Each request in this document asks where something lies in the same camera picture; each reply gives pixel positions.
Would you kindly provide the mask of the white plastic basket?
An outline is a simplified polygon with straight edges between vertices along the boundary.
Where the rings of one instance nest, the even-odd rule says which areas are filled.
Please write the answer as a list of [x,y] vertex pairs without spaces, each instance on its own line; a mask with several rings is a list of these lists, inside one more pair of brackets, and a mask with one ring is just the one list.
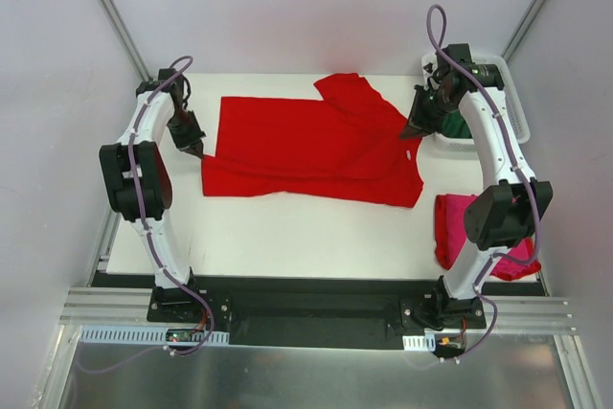
[[[496,99],[497,106],[500,109],[503,109],[504,106],[517,142],[520,145],[527,143],[531,133],[507,62],[502,57],[492,54],[474,55],[473,61],[477,64],[495,64],[498,67],[505,85],[505,100],[504,104],[501,104],[500,101]],[[476,153],[474,142],[471,139],[448,138],[439,133],[433,134],[432,138],[434,146],[441,151],[468,154]]]

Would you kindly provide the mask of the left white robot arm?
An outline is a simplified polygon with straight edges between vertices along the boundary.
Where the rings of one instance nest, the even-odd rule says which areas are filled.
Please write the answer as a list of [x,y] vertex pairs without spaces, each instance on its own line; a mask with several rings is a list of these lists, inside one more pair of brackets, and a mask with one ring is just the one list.
[[175,65],[136,90],[136,109],[122,136],[99,150],[111,209],[137,232],[154,269],[152,302],[184,322],[196,319],[203,300],[193,270],[170,222],[173,189],[159,148],[168,133],[181,152],[200,160],[205,132],[188,108],[191,85]]

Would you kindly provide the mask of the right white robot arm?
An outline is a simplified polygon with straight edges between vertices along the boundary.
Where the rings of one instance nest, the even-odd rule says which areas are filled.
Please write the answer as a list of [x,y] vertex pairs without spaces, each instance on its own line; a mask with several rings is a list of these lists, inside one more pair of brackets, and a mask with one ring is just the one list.
[[527,136],[508,65],[501,57],[473,57],[467,44],[451,44],[421,59],[424,83],[415,96],[404,139],[439,134],[445,116],[460,113],[477,152],[483,190],[463,217],[466,241],[429,297],[411,308],[427,329],[486,325],[479,296],[485,279],[512,248],[531,238],[552,198],[553,187],[537,179],[521,146]]

